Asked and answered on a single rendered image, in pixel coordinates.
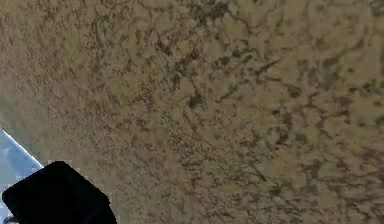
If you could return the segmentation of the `black angular block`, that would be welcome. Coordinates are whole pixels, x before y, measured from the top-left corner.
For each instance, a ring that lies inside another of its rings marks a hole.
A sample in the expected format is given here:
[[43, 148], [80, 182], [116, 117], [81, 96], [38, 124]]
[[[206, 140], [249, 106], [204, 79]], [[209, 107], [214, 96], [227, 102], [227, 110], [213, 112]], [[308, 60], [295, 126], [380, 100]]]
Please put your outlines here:
[[64, 161], [11, 185], [2, 200], [19, 224], [117, 224], [107, 195]]

